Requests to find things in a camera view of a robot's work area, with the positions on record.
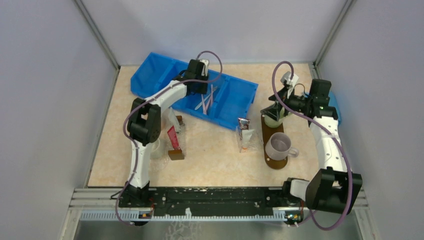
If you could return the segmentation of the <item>clear textured acrylic tray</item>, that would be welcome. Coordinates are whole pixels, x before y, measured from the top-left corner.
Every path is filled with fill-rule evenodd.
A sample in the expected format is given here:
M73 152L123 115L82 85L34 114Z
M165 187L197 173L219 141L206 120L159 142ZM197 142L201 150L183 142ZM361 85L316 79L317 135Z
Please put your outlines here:
M236 127L236 141L240 153L257 152L263 147L262 136L257 129Z

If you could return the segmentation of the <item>green ceramic mug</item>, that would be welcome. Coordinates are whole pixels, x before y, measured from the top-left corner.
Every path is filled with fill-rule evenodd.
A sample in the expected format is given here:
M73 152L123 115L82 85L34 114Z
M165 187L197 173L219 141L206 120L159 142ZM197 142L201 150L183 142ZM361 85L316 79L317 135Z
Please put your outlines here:
M282 116L279 120L274 120L273 118L264 115L263 116L263 120L266 126L268 126L269 128L278 128L280 125L283 124L284 120L287 118L287 116Z

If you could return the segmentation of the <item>cream speckled ceramic mug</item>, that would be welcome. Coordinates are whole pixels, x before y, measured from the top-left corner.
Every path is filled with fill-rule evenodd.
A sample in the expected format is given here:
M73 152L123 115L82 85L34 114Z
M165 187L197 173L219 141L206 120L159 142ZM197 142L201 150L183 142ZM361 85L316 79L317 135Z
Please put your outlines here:
M152 159L160 159L165 154L166 144L163 139L158 138L152 145L150 157Z

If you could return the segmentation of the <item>white tube orange cap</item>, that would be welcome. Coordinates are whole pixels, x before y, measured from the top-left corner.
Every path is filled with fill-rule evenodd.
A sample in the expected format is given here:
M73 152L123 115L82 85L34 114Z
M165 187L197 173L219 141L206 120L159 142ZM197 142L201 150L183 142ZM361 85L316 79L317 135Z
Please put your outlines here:
M241 130L240 144L242 152L247 151L251 147L251 141L255 131L255 129Z

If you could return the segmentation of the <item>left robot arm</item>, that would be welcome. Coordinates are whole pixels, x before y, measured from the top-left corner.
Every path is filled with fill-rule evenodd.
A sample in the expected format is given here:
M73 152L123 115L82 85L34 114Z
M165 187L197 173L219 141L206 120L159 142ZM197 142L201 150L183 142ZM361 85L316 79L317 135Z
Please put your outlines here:
M149 167L154 143L162 129L162 114L175 102L192 93L206 93L209 61L192 59L163 89L146 99L136 98L124 123L124 134L131 141L132 171L120 199L130 197L132 203L144 207L149 203Z

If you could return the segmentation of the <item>grey ceramic mug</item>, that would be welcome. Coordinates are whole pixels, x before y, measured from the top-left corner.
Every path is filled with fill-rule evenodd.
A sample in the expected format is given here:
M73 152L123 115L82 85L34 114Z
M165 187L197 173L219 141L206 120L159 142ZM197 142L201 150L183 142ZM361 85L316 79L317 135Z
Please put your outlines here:
M297 158L300 151L292 146L292 141L283 132L274 133L265 145L265 153L271 160L282 161L287 157Z

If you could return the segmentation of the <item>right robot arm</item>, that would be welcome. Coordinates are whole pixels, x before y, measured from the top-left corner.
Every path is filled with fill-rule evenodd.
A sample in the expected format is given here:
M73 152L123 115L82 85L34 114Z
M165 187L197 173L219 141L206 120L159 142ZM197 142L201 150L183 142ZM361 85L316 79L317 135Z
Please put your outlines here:
M278 96L293 111L310 120L308 126L315 140L319 170L312 180L288 178L281 199L287 206L303 200L312 210L341 214L350 212L361 190L363 179L358 173L348 175L348 167L338 148L340 143L337 108L331 103L328 80L313 79L310 89L295 95L295 80L282 80Z

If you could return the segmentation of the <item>light pink toothbrush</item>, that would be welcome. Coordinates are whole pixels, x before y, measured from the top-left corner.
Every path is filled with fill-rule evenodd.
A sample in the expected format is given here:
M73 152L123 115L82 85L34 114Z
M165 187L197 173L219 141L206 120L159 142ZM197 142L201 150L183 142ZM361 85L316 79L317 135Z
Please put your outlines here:
M214 99L213 94L214 94L214 92L215 92L215 89L214 89L214 85L212 84L212 85L211 85L210 97L209 97L209 100L208 100L208 106L209 106L209 107L210 107L210 106L212 105L212 103L213 103L213 99Z

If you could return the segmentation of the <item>white tube black cap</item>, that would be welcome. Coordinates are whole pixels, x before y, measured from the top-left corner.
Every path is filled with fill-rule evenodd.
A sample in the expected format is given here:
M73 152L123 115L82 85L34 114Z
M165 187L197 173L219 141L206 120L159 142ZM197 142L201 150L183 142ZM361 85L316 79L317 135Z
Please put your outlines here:
M172 107L169 108L167 117L168 117L169 124L172 127L174 127L175 132L180 133L181 125Z

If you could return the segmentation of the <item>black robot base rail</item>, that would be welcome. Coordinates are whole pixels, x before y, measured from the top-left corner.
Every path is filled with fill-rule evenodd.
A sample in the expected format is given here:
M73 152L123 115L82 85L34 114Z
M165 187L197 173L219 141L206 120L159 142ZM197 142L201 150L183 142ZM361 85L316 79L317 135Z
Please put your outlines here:
M153 217L271 217L275 210L294 208L301 216L302 201L285 186L266 187L151 187L128 185L118 195L119 208L147 208Z

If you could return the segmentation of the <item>clear holder with wooden ends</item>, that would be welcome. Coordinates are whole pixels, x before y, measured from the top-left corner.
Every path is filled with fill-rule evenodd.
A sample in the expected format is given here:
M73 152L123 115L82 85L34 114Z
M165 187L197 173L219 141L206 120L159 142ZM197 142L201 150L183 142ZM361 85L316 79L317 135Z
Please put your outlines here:
M182 115L176 116L179 130L171 124L167 124L165 130L169 139L170 147L168 147L167 154L171 161L184 160L185 154L185 123Z

